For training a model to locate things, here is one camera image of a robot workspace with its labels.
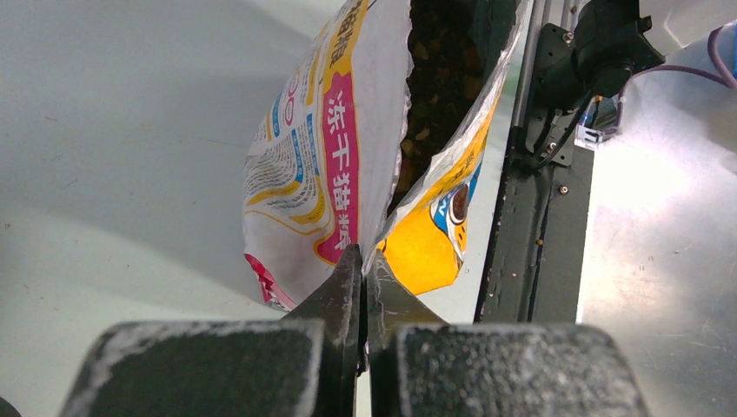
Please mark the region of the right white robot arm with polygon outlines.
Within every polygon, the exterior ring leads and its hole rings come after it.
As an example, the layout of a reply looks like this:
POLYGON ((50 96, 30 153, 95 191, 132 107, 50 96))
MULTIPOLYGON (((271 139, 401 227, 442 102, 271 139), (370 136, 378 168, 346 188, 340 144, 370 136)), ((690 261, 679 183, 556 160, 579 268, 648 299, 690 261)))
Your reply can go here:
POLYGON ((736 18, 734 1, 588 1, 572 30, 541 27, 532 75, 536 106, 573 110, 611 97, 736 18))

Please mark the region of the pet food bag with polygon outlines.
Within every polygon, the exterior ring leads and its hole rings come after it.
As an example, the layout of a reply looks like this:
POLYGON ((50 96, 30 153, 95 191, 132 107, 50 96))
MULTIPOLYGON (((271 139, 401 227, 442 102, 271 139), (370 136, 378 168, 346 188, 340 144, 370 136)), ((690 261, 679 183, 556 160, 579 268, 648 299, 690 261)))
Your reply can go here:
POLYGON ((421 295, 454 283, 468 247, 488 130, 519 39, 525 1, 458 1, 483 64, 483 87, 453 137, 392 211, 414 68, 413 1, 347 1, 275 99, 244 165, 244 257, 262 298, 291 310, 349 245, 386 256, 421 295))

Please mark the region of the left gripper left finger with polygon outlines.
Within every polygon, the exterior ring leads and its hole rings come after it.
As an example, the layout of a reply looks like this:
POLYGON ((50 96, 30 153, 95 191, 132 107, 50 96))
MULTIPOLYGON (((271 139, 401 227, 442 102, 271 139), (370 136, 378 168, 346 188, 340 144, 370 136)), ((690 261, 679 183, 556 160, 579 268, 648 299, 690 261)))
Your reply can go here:
POLYGON ((352 244, 343 250, 328 279, 283 319, 320 320, 334 346, 354 346, 359 341, 361 292, 362 254, 352 244))

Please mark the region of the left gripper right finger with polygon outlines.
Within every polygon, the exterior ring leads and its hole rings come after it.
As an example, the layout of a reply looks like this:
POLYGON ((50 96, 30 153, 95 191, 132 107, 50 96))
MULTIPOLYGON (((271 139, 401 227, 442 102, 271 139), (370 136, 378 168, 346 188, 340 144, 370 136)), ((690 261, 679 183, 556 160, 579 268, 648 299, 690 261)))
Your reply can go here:
POLYGON ((420 323, 447 323, 396 278, 384 253, 374 252, 366 274, 368 351, 389 347, 397 328, 420 323))

